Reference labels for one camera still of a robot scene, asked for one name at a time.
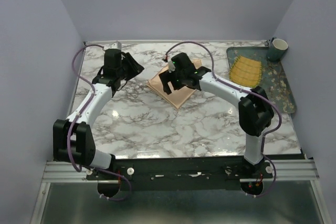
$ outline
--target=folded cloth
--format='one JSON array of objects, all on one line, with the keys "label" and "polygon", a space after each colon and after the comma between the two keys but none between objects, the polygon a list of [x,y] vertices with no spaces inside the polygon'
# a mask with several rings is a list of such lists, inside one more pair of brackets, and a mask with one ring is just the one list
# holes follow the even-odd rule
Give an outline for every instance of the folded cloth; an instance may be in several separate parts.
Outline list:
[{"label": "folded cloth", "polygon": [[[192,60],[195,68],[199,68],[202,66],[201,60]],[[162,82],[160,80],[159,74],[166,71],[168,69],[168,65],[161,69],[152,79],[148,80],[147,86],[157,95],[162,97],[168,103],[170,103],[175,109],[179,109],[183,103],[196,91],[187,87],[183,87],[179,90],[174,90],[171,83],[169,83],[169,87],[172,90],[171,94],[166,94],[163,91]]]}]

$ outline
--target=lavender wall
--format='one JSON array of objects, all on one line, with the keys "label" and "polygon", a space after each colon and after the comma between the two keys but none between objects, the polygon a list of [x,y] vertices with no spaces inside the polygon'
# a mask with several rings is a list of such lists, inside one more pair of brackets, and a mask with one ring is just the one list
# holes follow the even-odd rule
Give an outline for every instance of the lavender wall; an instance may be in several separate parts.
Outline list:
[{"label": "lavender wall", "polygon": [[294,0],[275,35],[289,44],[283,67],[298,105],[293,122],[336,223],[335,18],[336,0]]},{"label": "lavender wall", "polygon": [[81,46],[61,0],[0,0],[0,223],[29,223]]},{"label": "lavender wall", "polygon": [[266,39],[292,0],[62,0],[85,40]]}]

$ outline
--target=green mug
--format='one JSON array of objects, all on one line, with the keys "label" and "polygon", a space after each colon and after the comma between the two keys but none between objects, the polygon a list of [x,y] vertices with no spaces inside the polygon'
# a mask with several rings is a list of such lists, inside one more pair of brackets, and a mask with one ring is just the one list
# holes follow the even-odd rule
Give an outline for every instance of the green mug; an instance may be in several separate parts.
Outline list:
[{"label": "green mug", "polygon": [[288,49],[288,44],[283,39],[273,37],[269,43],[269,49],[266,53],[266,58],[269,61],[277,62],[285,54]]}]

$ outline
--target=green tray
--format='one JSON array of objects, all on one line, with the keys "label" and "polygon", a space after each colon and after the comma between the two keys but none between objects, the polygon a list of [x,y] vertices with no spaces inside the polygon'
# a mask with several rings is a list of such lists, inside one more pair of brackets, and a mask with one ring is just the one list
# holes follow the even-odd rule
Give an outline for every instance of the green tray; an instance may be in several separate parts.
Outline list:
[{"label": "green tray", "polygon": [[229,66],[236,57],[261,61],[262,75],[259,86],[267,93],[268,99],[275,103],[281,112],[294,113],[296,104],[281,62],[273,63],[266,59],[267,47],[229,47],[226,50]]}]

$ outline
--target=marble countertop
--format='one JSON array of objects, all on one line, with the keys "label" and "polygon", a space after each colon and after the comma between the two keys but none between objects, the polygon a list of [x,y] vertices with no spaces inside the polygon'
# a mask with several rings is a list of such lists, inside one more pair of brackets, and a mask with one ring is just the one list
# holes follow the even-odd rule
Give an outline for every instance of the marble countertop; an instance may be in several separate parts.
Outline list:
[{"label": "marble countertop", "polygon": [[[97,149],[117,158],[160,158],[243,155],[245,133],[239,126],[238,111],[230,103],[206,92],[196,91],[177,111],[153,93],[146,82],[166,63],[164,53],[175,43],[122,44],[145,70],[130,80],[102,109],[92,134]],[[116,43],[102,44],[116,48]],[[232,46],[264,46],[263,41],[211,42],[204,45],[215,58],[217,75],[228,79],[226,50]],[[183,44],[171,52],[187,53],[201,59],[211,68],[206,51],[192,44]],[[90,81],[103,65],[103,50],[88,48],[81,75]],[[82,102],[89,86],[79,80],[73,110]],[[265,154],[297,154],[300,146],[290,116],[282,115],[282,126],[267,136]],[[275,115],[271,127],[275,127]]]}]

